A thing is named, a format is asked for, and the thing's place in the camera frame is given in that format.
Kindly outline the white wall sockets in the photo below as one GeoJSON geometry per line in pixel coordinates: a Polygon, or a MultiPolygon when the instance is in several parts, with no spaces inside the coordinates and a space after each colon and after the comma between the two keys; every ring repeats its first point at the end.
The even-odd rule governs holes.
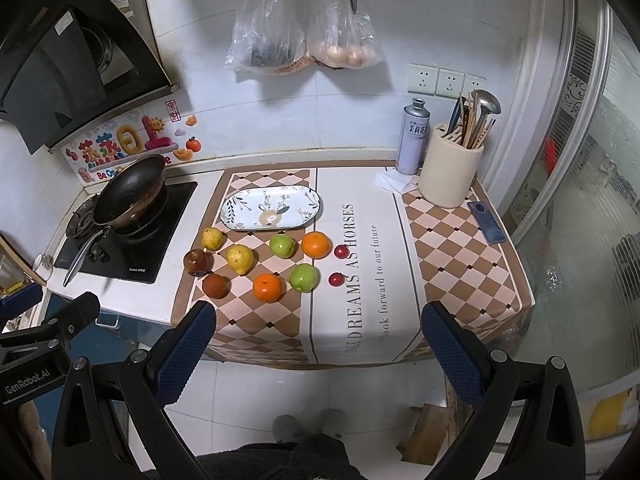
{"type": "Polygon", "coordinates": [[[410,93],[457,99],[485,86],[486,79],[482,76],[422,64],[408,65],[407,90],[410,93]]]}

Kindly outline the yellow pear front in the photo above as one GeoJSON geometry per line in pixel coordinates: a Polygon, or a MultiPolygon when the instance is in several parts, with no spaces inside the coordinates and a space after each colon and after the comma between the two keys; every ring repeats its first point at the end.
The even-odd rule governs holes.
{"type": "Polygon", "coordinates": [[[254,252],[245,245],[233,244],[226,253],[228,266],[238,275],[246,275],[254,266],[254,252]]]}

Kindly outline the yellow pear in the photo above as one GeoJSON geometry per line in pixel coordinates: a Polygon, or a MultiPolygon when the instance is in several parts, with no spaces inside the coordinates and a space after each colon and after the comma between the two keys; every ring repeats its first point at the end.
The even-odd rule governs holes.
{"type": "Polygon", "coordinates": [[[233,244],[226,253],[228,266],[238,275],[246,275],[254,266],[254,252],[245,245],[233,244]]]}
{"type": "Polygon", "coordinates": [[[216,252],[224,246],[224,233],[217,228],[205,228],[201,234],[201,244],[210,252],[216,252]]]}

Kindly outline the small red fruit front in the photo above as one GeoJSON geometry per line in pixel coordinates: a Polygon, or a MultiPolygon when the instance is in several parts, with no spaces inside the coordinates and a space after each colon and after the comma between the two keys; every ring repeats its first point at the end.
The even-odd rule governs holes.
{"type": "Polygon", "coordinates": [[[329,283],[331,286],[340,287],[345,283],[345,277],[340,272],[334,272],[329,276],[329,283]]]}

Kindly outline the orange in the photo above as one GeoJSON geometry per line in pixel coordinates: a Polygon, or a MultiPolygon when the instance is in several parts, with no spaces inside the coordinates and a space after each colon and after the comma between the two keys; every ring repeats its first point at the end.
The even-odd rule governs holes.
{"type": "Polygon", "coordinates": [[[283,295],[282,281],[272,273],[259,274],[253,281],[253,295],[259,301],[273,304],[283,295]]]}
{"type": "Polygon", "coordinates": [[[309,258],[322,259],[331,252],[332,243],[326,234],[312,231],[304,235],[300,242],[300,247],[309,258]]]}

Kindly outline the green apple front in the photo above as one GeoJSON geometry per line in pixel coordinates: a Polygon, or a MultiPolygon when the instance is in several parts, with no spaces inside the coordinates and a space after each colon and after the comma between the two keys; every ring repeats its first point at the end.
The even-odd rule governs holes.
{"type": "Polygon", "coordinates": [[[288,278],[292,289],[303,294],[311,292],[317,286],[318,281],[318,270],[309,263],[296,264],[288,278]]]}

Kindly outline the orange back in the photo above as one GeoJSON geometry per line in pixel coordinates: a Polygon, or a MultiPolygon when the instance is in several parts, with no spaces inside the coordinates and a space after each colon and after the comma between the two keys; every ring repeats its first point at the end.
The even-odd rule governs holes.
{"type": "Polygon", "coordinates": [[[322,259],[331,252],[332,243],[326,234],[312,231],[304,235],[300,242],[300,247],[309,258],[322,259]]]}

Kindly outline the small red fruit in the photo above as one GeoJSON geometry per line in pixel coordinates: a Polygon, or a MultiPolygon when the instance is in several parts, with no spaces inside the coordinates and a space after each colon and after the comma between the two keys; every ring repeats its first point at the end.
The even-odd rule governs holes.
{"type": "Polygon", "coordinates": [[[349,248],[346,245],[337,245],[334,248],[334,255],[339,259],[346,259],[349,256],[349,248]]]}
{"type": "Polygon", "coordinates": [[[340,287],[345,283],[345,277],[340,272],[334,272],[329,276],[329,283],[331,286],[340,287]]]}

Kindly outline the brown red round fruit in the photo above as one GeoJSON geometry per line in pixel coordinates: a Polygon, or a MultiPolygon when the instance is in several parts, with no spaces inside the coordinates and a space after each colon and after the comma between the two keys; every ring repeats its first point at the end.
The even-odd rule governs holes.
{"type": "Polygon", "coordinates": [[[217,273],[209,273],[202,279],[201,290],[209,298],[224,298],[229,292],[229,280],[217,273]]]}

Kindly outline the small red fruit back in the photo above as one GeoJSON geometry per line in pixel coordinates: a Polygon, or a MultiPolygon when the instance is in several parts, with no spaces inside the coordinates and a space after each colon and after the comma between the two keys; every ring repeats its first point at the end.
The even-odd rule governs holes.
{"type": "Polygon", "coordinates": [[[334,255],[339,259],[346,259],[349,256],[349,248],[346,245],[337,245],[334,248],[334,255]]]}

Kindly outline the green apple back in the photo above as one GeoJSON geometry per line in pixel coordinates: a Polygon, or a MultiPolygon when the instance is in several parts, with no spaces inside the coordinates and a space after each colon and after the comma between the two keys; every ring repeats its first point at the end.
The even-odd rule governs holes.
{"type": "Polygon", "coordinates": [[[296,241],[286,234],[276,234],[269,240],[269,248],[273,255],[289,259],[296,251],[296,241]]]}

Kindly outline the orange front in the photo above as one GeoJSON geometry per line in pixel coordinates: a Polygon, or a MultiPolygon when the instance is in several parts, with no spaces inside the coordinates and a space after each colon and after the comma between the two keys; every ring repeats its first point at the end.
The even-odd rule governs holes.
{"type": "Polygon", "coordinates": [[[253,281],[253,295],[259,301],[273,304],[283,295],[282,281],[272,273],[259,274],[253,281]]]}

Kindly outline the yellow pear back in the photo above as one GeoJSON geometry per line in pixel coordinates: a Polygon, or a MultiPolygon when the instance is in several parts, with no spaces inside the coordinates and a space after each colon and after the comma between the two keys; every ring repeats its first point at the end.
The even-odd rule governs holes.
{"type": "Polygon", "coordinates": [[[201,244],[210,252],[216,252],[224,246],[224,233],[217,228],[205,228],[201,234],[201,244]]]}

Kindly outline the green apple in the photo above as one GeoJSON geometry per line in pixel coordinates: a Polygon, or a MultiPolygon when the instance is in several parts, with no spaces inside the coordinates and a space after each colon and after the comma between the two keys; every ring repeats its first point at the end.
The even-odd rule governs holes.
{"type": "Polygon", "coordinates": [[[292,289],[303,294],[311,292],[317,286],[318,281],[318,270],[309,263],[296,264],[288,278],[292,289]]]}
{"type": "Polygon", "coordinates": [[[276,234],[269,240],[269,248],[273,255],[289,259],[296,251],[296,241],[286,234],[276,234]]]}

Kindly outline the dark red apple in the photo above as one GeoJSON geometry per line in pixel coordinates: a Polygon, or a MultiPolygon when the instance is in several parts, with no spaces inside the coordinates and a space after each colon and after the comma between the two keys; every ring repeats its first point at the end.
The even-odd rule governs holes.
{"type": "Polygon", "coordinates": [[[213,269],[214,260],[210,252],[195,248],[183,256],[183,267],[187,274],[200,278],[213,269]]]}

